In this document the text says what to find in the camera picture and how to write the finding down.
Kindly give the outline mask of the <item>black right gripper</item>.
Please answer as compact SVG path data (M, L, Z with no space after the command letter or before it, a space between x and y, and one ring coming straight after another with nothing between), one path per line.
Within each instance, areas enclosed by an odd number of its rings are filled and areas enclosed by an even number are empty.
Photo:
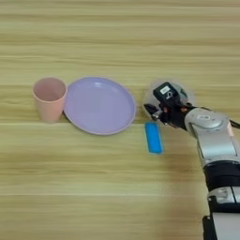
M159 119L164 125L186 129L185 117L191 111L190 103L172 105L171 107L159 104L160 109L152 104L144 104L143 106L152 120Z

